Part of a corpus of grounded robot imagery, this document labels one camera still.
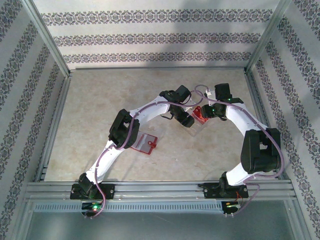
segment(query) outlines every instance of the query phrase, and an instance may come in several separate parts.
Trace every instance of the wall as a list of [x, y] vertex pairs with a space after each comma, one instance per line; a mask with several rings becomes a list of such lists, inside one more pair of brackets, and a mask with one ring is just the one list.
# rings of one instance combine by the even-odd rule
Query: wall
[[292, 1], [250, 73], [269, 125], [281, 132], [312, 239], [320, 239], [319, 1]]
[[70, 69], [245, 67], [279, 0], [34, 0]]
[[62, 72], [19, 0], [0, 0], [0, 240], [11, 239], [46, 142]]

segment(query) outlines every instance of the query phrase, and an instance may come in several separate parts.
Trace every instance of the enclosure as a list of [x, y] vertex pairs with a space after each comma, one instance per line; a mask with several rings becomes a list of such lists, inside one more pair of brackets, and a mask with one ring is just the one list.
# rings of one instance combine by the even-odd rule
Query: enclosure
[[[318, 0], [0, 5], [0, 239], [320, 239]], [[124, 151], [103, 179], [114, 196], [83, 218], [72, 185], [121, 109], [222, 83], [280, 131], [285, 170], [250, 181], [246, 210], [225, 218], [199, 187], [240, 163], [242, 133], [214, 118], [192, 136], [166, 113], [139, 129], [156, 147]]]

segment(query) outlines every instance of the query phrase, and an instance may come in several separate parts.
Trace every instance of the floor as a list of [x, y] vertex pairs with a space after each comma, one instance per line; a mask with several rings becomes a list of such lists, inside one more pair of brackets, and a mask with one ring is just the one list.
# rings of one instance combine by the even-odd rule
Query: floor
[[[163, 90], [229, 83], [255, 113], [243, 69], [92, 69], [72, 74], [45, 181], [76, 181], [103, 150], [121, 109], [136, 109]], [[124, 151], [105, 176], [111, 181], [217, 180], [240, 162], [243, 136], [231, 121], [211, 119], [192, 137], [175, 120], [156, 117], [140, 128], [158, 137], [151, 155]]]

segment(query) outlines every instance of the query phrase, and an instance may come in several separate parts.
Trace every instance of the beige floor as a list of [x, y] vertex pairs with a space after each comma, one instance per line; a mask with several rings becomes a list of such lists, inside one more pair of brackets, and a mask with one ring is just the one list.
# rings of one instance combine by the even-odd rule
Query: beige floor
[[[111, 124], [121, 109], [136, 109], [163, 90], [196, 84], [213, 88], [229, 83], [254, 114], [243, 70], [213, 68], [95, 69], [73, 74], [55, 138], [46, 181], [75, 181], [103, 150]], [[211, 119], [197, 136], [190, 136], [176, 120], [156, 117], [140, 128], [158, 137], [151, 155], [124, 151], [105, 180], [193, 181], [217, 180], [240, 162], [243, 136], [231, 121]]]

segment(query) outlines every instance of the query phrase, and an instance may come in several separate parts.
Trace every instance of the wallpaper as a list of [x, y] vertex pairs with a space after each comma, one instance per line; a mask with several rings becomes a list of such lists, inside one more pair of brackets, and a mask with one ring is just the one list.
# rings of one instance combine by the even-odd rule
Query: wallpaper
[[33, 180], [64, 76], [19, 0], [0, 0], [0, 240]]
[[279, 0], [35, 0], [70, 69], [245, 67]]
[[253, 68], [269, 125], [281, 132], [291, 178], [312, 239], [320, 239], [319, 4], [292, 1]]

